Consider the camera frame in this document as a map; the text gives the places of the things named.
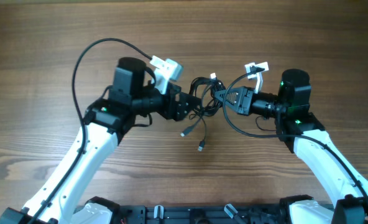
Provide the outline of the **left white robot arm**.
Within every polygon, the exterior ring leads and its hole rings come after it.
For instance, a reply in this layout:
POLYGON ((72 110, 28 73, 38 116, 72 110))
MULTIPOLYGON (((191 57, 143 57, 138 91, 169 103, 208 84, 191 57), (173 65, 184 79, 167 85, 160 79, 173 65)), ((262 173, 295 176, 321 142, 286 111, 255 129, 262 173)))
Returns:
POLYGON ((179 63, 156 56, 149 63, 119 59, 113 84, 89 105, 75 142, 52 175, 20 210, 5 209, 0 223, 118 223, 118 204, 93 197, 78 210, 78 201, 104 160, 138 125, 137 116, 158 113, 181 121, 200 104, 174 84, 182 70, 179 63))

